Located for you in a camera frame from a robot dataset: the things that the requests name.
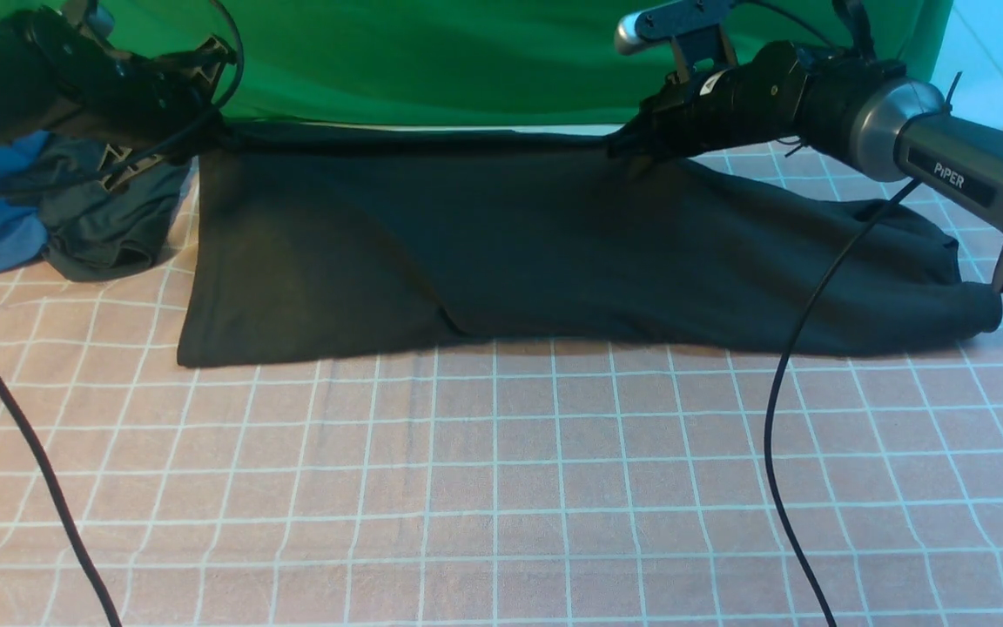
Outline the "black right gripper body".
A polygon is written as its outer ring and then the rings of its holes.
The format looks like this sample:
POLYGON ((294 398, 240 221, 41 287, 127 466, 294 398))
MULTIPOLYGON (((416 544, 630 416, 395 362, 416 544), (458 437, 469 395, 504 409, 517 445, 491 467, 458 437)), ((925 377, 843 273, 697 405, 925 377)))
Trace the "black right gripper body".
POLYGON ((610 158, 696 158, 795 134, 807 88, 800 66, 738 66, 665 84, 609 135, 610 158))

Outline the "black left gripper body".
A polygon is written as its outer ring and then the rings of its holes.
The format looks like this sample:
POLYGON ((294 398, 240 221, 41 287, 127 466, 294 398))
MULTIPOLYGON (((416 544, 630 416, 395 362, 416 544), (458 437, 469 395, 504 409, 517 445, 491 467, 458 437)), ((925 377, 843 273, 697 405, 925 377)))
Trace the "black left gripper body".
POLYGON ((104 176, 101 187, 122 192, 144 171, 187 165, 210 144, 223 130, 212 99, 224 71, 237 63, 238 52, 210 36, 192 51, 117 64, 126 88, 108 100, 109 110, 101 115, 101 139, 107 144, 101 168, 119 170, 104 176))

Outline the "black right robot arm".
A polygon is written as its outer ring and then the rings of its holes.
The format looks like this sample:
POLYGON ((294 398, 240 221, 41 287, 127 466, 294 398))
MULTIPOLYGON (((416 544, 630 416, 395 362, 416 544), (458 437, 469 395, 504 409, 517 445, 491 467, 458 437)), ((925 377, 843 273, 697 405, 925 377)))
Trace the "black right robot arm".
MULTIPOLYGON (((899 61, 772 41, 747 64, 668 80, 608 152, 695 158, 781 138, 872 181, 915 179, 1003 235, 1003 131, 956 118, 899 61)), ((993 288, 1003 294, 1003 245, 993 288)))

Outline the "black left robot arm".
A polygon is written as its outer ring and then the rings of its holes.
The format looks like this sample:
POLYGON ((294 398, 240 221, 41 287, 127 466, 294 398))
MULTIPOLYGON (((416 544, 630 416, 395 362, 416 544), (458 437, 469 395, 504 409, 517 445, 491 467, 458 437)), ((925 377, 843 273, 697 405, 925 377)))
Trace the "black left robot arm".
POLYGON ((246 71, 238 25, 222 3, 230 39, 147 58, 112 46, 114 17, 97 1, 18 10, 0 20, 0 147, 37 131, 106 145, 100 167, 0 199, 98 184, 114 193, 162 163, 184 164, 223 142, 222 108, 246 71))

